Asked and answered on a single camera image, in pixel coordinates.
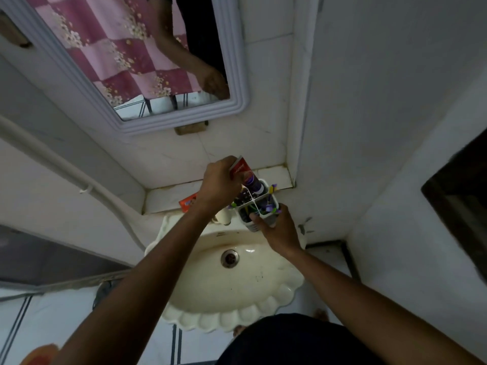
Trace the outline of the person's right hand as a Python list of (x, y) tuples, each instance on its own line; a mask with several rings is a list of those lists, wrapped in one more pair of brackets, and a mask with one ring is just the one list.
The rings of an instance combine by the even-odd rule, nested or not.
[(280, 204), (280, 211), (274, 226), (275, 236), (266, 240), (275, 252), (293, 262), (297, 256), (303, 254), (303, 249), (287, 205)]

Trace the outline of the person's left hand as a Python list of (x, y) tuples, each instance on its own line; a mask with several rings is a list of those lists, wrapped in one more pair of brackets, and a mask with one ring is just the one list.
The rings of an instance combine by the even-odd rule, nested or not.
[(237, 158), (231, 155), (207, 166), (194, 205), (202, 213), (216, 215), (228, 207), (240, 193), (245, 174), (230, 174), (230, 168), (236, 161)]

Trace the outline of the white toothbrush holder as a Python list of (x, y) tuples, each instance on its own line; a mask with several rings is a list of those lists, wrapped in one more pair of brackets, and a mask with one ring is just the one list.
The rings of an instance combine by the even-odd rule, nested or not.
[(252, 223), (252, 220), (250, 218), (251, 214), (257, 214), (261, 218), (267, 219), (268, 223), (276, 222), (276, 219), (279, 215), (279, 214), (267, 213), (265, 211), (265, 204), (266, 204), (265, 199), (268, 193), (268, 188), (271, 184), (268, 184), (264, 179), (260, 179), (260, 180), (262, 181), (262, 183), (265, 184), (266, 193), (262, 194), (261, 196), (254, 196), (249, 192), (249, 190), (246, 187), (242, 186), (239, 195), (228, 206), (228, 209), (232, 209), (235, 211), (236, 215), (240, 219), (240, 222), (249, 230), (249, 232), (253, 232), (253, 233), (258, 232), (259, 230)]

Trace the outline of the red toothpaste tube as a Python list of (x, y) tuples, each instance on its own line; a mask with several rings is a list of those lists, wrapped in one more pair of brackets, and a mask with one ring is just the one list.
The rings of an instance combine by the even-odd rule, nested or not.
[(236, 175), (242, 174), (242, 185), (246, 187), (254, 196), (261, 196), (266, 193), (265, 184), (257, 177), (251, 170), (243, 156), (239, 156), (229, 170), (230, 177), (234, 178)]

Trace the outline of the person's left forearm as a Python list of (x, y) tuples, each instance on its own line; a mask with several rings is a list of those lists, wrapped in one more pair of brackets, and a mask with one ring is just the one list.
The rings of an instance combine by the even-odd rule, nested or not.
[(205, 227), (221, 210), (196, 203), (82, 322), (51, 365), (137, 365)]

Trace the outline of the person's right forearm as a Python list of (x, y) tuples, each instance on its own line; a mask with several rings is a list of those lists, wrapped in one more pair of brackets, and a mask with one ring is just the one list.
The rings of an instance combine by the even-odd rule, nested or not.
[(423, 319), (299, 247), (280, 254), (341, 323), (388, 365), (487, 365)]

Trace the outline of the purple toothbrush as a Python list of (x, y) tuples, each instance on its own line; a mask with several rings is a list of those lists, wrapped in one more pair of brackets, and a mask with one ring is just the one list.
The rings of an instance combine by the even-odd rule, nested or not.
[(277, 199), (274, 196), (276, 189), (277, 189), (277, 184), (271, 184), (268, 188), (268, 193), (265, 199), (266, 200), (265, 211), (267, 213), (279, 214), (281, 212), (279, 203), (277, 202)]

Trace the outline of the white basin tap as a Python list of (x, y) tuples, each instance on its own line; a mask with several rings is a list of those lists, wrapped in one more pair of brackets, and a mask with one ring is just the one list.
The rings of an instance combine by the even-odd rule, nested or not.
[(211, 222), (216, 225), (228, 226), (231, 224), (233, 216), (233, 210), (223, 208), (211, 219)]

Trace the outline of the metal sink drain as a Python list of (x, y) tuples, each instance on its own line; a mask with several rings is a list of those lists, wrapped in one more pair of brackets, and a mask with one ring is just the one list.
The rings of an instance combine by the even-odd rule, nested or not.
[(226, 250), (221, 255), (221, 264), (226, 269), (232, 269), (239, 263), (240, 257), (235, 250)]

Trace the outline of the orange soap packet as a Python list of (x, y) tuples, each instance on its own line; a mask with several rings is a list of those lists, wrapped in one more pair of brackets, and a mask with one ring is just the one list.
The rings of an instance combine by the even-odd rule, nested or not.
[(198, 195), (197, 193), (194, 193), (194, 194), (192, 194), (190, 196), (187, 196), (183, 200), (180, 200), (179, 201), (179, 206), (180, 206), (181, 211), (183, 213), (187, 213), (188, 210), (192, 207), (192, 205), (196, 202), (197, 195)]

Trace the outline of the white scalloped wash basin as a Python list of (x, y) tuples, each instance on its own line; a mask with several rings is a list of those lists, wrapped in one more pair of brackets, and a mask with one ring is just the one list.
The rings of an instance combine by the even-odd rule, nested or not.
[[(240, 257), (232, 269), (221, 264), (226, 250)], [(262, 233), (249, 232), (233, 212), (230, 225), (205, 227), (161, 319), (184, 331), (231, 332), (289, 305), (303, 283), (303, 275)]]

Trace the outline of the person's dark shirt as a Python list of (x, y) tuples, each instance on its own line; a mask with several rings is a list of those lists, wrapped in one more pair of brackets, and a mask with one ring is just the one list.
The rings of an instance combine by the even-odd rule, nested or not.
[(386, 365), (343, 325), (298, 314), (246, 327), (215, 365)]

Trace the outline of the white framed wall mirror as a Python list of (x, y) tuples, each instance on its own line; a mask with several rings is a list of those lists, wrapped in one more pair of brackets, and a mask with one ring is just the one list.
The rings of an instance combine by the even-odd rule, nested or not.
[(238, 0), (0, 0), (31, 44), (135, 135), (241, 113), (250, 93)]

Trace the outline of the white wall pipe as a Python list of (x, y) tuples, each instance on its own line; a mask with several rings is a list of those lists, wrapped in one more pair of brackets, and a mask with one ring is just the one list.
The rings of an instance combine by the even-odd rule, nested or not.
[(127, 171), (70, 120), (17, 124), (0, 114), (0, 138), (104, 205), (140, 249), (130, 221), (141, 216), (145, 191)]

